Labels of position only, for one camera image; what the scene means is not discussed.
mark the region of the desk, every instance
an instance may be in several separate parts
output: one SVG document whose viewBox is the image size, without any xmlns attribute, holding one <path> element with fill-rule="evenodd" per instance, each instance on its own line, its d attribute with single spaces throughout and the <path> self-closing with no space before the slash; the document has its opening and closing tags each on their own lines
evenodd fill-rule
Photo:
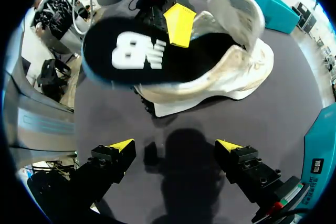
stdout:
<svg viewBox="0 0 336 224">
<path fill-rule="evenodd" d="M 207 9 L 206 0 L 190 2 L 198 12 Z M 116 12 L 127 13 L 123 8 Z M 99 144 L 134 138 L 137 148 L 126 176 L 98 209 L 129 224 L 250 223 L 258 206 L 218 174 L 209 146 L 217 138 L 258 149 L 283 180 L 301 176 L 303 137 L 322 109 L 318 86 L 289 35 L 266 30 L 262 40 L 274 51 L 274 68 L 253 94 L 215 100 L 166 121 L 152 119 L 132 91 L 111 90 L 81 74 L 75 98 L 79 162 Z M 148 173 L 143 164 L 144 147 L 153 141 L 166 157 L 163 174 Z"/>
</svg>

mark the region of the shoe tongue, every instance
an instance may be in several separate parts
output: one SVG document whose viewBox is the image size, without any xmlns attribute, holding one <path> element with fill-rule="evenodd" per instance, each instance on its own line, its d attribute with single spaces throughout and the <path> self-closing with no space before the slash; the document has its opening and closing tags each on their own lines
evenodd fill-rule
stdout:
<svg viewBox="0 0 336 224">
<path fill-rule="evenodd" d="M 252 52 L 265 28 L 265 19 L 254 0 L 208 0 L 214 18 L 248 52 Z"/>
</svg>

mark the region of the new balance shoe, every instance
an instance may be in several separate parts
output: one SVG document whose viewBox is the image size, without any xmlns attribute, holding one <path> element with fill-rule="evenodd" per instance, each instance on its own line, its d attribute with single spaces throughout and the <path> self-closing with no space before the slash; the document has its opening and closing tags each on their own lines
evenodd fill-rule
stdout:
<svg viewBox="0 0 336 224">
<path fill-rule="evenodd" d="M 231 17 L 222 18 L 219 6 Z M 219 27 L 222 27 L 223 33 L 232 34 L 246 50 L 231 46 L 213 69 L 191 82 L 136 86 L 140 96 L 153 102 L 158 117 L 190 109 L 215 95 L 243 99 L 253 93 L 272 71 L 273 51 L 258 38 L 265 21 L 257 3 L 254 0 L 208 0 L 208 7 L 216 18 L 208 12 L 198 15 L 192 38 L 202 38 L 208 31 L 220 33 Z M 220 47 L 220 43 L 207 43 Z"/>
<path fill-rule="evenodd" d="M 83 68 L 89 77 L 126 86 L 183 83 L 211 70 L 234 44 L 228 34 L 211 33 L 195 38 L 188 48 L 177 47 L 169 44 L 167 33 L 153 26 L 109 17 L 86 34 Z"/>
</svg>

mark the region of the black insole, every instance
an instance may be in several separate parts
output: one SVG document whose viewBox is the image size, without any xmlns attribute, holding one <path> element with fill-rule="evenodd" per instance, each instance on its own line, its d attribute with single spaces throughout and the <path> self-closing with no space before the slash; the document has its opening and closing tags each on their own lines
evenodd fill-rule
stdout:
<svg viewBox="0 0 336 224">
<path fill-rule="evenodd" d="M 162 69 L 152 69 L 147 60 L 143 69 L 117 69 L 112 65 L 112 52 L 117 37 L 131 31 L 166 42 L 162 57 Z M 212 69 L 227 49 L 236 45 L 228 34 L 206 34 L 190 42 L 188 48 L 169 43 L 168 34 L 139 22 L 123 17 L 110 17 L 99 21 L 86 34 L 83 42 L 85 63 L 91 71 L 107 82 L 124 84 L 156 84 L 188 82 Z"/>
</svg>

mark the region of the screw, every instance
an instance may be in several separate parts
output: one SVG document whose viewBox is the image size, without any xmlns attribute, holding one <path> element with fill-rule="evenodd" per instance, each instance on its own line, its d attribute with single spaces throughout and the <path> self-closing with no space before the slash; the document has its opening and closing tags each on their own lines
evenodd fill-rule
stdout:
<svg viewBox="0 0 336 224">
<path fill-rule="evenodd" d="M 265 178 L 260 178 L 260 183 L 264 184 L 264 183 L 266 183 L 266 182 L 267 182 L 267 179 L 265 179 Z"/>
</svg>

